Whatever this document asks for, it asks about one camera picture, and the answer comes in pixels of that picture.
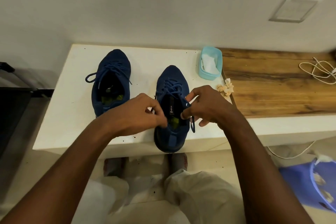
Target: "white tabletop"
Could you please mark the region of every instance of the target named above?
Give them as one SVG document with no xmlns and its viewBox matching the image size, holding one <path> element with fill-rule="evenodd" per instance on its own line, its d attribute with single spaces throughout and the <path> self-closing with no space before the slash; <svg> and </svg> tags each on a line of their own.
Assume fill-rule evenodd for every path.
<svg viewBox="0 0 336 224">
<path fill-rule="evenodd" d="M 209 81 L 198 76 L 200 50 L 74 44 L 58 79 L 33 149 L 67 148 L 95 118 L 91 104 L 93 84 L 86 83 L 85 77 L 96 72 L 99 62 L 113 49 L 121 49 L 131 63 L 131 98 L 141 92 L 154 97 L 157 78 L 169 65 L 175 65 L 182 71 L 190 90 L 207 84 L 215 88 L 217 84 L 223 83 L 222 77 Z M 248 121 L 257 135 L 336 130 L 336 115 L 250 118 Z M 190 130 L 187 140 L 223 137 L 223 131 L 216 124 L 203 128 L 196 124 L 195 128 L 196 133 Z M 110 144 L 152 141 L 153 130 L 150 130 L 134 136 L 115 138 Z"/>
</svg>

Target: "wall switch plate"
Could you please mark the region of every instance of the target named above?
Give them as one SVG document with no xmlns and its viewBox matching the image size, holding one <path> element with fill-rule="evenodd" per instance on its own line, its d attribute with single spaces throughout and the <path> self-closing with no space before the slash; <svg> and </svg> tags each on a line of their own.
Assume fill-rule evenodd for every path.
<svg viewBox="0 0 336 224">
<path fill-rule="evenodd" d="M 322 0 L 285 0 L 269 19 L 277 22 L 303 22 Z"/>
</svg>

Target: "person's left arm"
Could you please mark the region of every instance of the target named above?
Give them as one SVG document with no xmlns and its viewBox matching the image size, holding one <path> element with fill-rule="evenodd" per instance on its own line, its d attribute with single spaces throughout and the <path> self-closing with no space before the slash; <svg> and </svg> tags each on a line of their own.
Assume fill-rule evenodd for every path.
<svg viewBox="0 0 336 224">
<path fill-rule="evenodd" d="M 93 120 L 0 224 L 70 223 L 99 155 L 115 137 L 166 127 L 159 103 L 140 94 Z"/>
</svg>

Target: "beige pants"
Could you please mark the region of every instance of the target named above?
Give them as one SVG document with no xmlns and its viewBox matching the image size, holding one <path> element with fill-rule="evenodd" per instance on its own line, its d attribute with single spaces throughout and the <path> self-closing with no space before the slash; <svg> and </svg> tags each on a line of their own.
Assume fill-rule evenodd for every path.
<svg viewBox="0 0 336 224">
<path fill-rule="evenodd" d="M 166 200 L 178 205 L 191 224 L 246 223 L 241 196 L 217 175 L 181 169 L 166 179 L 164 189 Z M 90 180 L 72 224 L 103 224 L 111 209 L 124 204 L 127 193 L 127 182 L 118 177 Z"/>
</svg>

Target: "blue shoelace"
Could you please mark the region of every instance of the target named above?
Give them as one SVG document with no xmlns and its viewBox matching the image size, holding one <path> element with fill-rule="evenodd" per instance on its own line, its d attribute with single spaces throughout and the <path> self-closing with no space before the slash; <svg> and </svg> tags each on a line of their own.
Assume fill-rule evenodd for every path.
<svg viewBox="0 0 336 224">
<path fill-rule="evenodd" d="M 106 63 L 102 69 L 100 69 L 99 71 L 95 72 L 95 73 L 92 73 L 92 74 L 89 74 L 86 78 L 85 78 L 85 81 L 86 82 L 95 82 L 97 79 L 99 80 L 99 84 L 100 84 L 100 81 L 102 80 L 102 78 L 104 77 L 104 75 L 111 71 L 113 73 L 115 73 L 116 75 L 118 76 L 124 76 L 128 81 L 129 83 L 132 85 L 131 81 L 129 80 L 129 78 L 127 77 L 127 75 L 125 74 L 125 70 L 127 70 L 127 68 L 125 66 L 123 66 L 122 63 L 120 63 L 119 61 L 111 61 L 111 62 L 108 62 Z M 93 80 L 89 81 L 89 77 L 93 76 L 93 75 L 96 75 L 96 78 L 94 78 Z"/>
<path fill-rule="evenodd" d="M 180 82 L 178 82 L 177 80 L 174 80 L 174 79 L 165 80 L 164 86 L 161 89 L 161 91 L 158 90 L 155 93 L 155 99 L 157 97 L 157 94 L 168 94 L 168 95 L 171 95 L 174 98 L 178 99 L 178 97 L 174 96 L 174 94 L 179 94 L 180 96 L 182 95 L 182 84 Z M 191 107 L 191 104 L 188 101 L 186 101 L 186 103 L 187 103 L 187 107 Z M 192 119 L 192 122 L 191 122 L 190 127 L 191 127 L 192 132 L 195 133 L 195 118 L 194 118 L 194 116 L 192 116 L 191 119 Z"/>
</svg>

